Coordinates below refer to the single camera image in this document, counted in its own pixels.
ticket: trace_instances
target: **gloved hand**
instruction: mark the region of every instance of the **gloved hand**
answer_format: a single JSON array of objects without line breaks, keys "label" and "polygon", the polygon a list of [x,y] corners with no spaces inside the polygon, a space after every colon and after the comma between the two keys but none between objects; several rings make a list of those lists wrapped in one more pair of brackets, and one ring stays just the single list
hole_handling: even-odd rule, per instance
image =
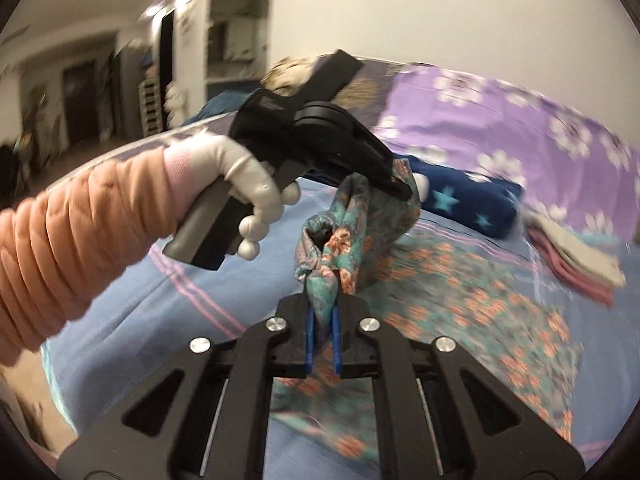
[{"label": "gloved hand", "polygon": [[242,243],[238,255],[253,260],[260,253],[258,242],[269,233],[269,224],[279,220],[284,205],[300,200],[297,183],[282,193],[263,165],[244,146],[227,136],[203,131],[164,150],[164,166],[180,223],[196,197],[217,177],[231,182],[254,205],[254,213],[240,222]]}]

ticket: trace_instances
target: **floral cloth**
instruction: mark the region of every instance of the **floral cloth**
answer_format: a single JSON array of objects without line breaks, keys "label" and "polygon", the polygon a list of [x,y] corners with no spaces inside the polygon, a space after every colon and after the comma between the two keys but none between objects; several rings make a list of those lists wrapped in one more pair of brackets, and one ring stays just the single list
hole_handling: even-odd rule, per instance
[{"label": "floral cloth", "polygon": [[[396,163],[408,182],[406,162]],[[378,459],[371,383],[340,380],[326,341],[339,270],[343,290],[367,300],[374,316],[409,338],[453,337],[570,441],[580,349],[559,312],[514,292],[513,266],[422,230],[394,243],[417,213],[415,198],[399,206],[353,175],[329,211],[306,223],[296,275],[307,280],[322,343],[311,376],[274,381],[271,415],[347,458]]]},{"label": "floral cloth", "polygon": [[537,92],[409,65],[396,75],[373,131],[393,152],[517,182],[524,202],[576,232],[629,239],[636,229],[640,153]]}]

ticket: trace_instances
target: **blue star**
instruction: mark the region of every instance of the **blue star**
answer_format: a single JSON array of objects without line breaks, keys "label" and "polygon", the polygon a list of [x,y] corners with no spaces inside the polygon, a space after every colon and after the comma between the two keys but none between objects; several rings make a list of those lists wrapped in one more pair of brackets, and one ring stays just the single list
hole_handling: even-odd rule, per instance
[{"label": "blue star", "polygon": [[494,226],[484,215],[476,215],[476,224],[478,224],[482,229]]},{"label": "blue star", "polygon": [[451,208],[460,202],[457,198],[453,198],[454,189],[451,186],[445,186],[442,191],[434,191],[436,203],[434,209],[440,209],[451,214]]}]

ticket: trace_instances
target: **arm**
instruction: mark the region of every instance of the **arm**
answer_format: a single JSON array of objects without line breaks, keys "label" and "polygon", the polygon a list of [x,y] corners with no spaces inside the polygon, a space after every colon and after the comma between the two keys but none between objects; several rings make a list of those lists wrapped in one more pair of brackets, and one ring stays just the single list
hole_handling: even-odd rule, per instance
[{"label": "arm", "polygon": [[0,362],[82,316],[127,266],[174,231],[162,149],[107,161],[0,213]]},{"label": "arm", "polygon": [[255,205],[238,254],[259,252],[268,223],[297,186],[279,193],[251,153],[225,136],[198,134],[128,160],[110,160],[0,213],[0,364],[35,351],[158,238],[174,232],[193,200],[223,176]]}]

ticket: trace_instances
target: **pink sleeve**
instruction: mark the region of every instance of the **pink sleeve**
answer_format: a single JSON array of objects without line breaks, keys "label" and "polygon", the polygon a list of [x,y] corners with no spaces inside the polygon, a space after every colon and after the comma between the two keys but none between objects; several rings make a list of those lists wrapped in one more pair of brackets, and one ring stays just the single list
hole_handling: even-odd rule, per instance
[{"label": "pink sleeve", "polygon": [[0,213],[0,363],[37,350],[175,230],[162,148]]}]

